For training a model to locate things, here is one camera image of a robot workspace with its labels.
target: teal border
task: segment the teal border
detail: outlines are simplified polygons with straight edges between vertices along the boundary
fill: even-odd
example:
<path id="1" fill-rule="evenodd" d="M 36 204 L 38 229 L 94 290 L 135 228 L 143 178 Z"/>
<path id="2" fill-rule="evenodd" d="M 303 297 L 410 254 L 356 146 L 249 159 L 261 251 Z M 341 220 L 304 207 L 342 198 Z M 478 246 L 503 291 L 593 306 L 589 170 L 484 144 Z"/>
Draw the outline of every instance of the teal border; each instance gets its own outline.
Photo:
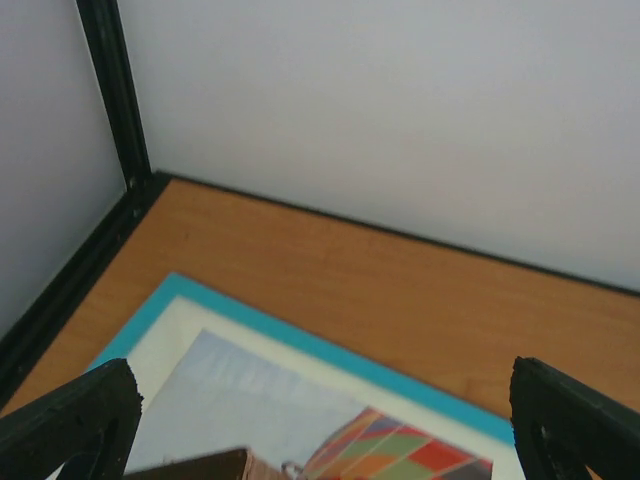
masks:
<path id="1" fill-rule="evenodd" d="M 263 335 L 458 420 L 497 440 L 509 445 L 514 444 L 513 429 L 505 419 L 322 340 L 176 273 L 170 274 L 162 282 L 90 368 L 102 365 L 113 358 L 124 358 L 129 355 L 133 347 L 177 296 L 187 298 Z"/>

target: white wall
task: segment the white wall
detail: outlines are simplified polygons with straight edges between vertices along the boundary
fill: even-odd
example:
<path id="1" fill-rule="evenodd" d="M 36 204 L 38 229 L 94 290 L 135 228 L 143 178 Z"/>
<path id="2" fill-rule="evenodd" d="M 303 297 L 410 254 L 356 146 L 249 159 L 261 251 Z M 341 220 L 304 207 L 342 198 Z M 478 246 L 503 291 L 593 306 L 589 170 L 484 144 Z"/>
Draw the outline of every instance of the white wall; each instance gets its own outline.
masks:
<path id="1" fill-rule="evenodd" d="M 123 191 L 75 2 L 2 2 L 0 336 Z"/>
<path id="2" fill-rule="evenodd" d="M 640 4 L 120 2 L 156 167 L 640 288 Z"/>

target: printed image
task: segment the printed image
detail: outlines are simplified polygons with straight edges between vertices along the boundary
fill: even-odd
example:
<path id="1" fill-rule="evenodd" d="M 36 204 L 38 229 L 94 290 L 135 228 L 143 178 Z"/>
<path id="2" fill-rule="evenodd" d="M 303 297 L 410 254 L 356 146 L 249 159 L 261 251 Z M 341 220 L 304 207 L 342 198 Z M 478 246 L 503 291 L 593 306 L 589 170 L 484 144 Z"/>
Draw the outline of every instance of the printed image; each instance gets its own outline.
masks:
<path id="1" fill-rule="evenodd" d="M 246 446 L 295 480 L 488 480 L 491 463 L 201 332 L 142 416 L 136 471 Z"/>

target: wood grain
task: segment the wood grain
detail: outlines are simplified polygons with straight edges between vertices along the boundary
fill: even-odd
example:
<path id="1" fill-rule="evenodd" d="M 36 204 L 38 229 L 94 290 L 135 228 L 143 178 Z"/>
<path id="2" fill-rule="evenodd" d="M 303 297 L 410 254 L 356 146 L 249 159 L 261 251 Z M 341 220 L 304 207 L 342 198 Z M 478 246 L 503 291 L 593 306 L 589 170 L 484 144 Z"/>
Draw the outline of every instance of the wood grain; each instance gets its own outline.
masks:
<path id="1" fill-rule="evenodd" d="M 515 356 L 640 409 L 640 299 L 174 180 L 5 412 L 82 373 L 176 271 L 500 415 Z"/>

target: hot air balloon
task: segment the hot air balloon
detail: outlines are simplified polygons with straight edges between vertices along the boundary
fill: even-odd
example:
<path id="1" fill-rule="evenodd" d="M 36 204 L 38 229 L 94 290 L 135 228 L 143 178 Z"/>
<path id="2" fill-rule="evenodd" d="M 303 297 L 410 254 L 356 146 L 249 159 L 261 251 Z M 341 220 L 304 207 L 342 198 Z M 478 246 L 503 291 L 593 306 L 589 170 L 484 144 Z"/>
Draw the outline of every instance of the hot air balloon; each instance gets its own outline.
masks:
<path id="1" fill-rule="evenodd" d="M 338 429 L 304 467 L 283 470 L 295 480 L 489 480 L 491 462 L 366 408 Z"/>

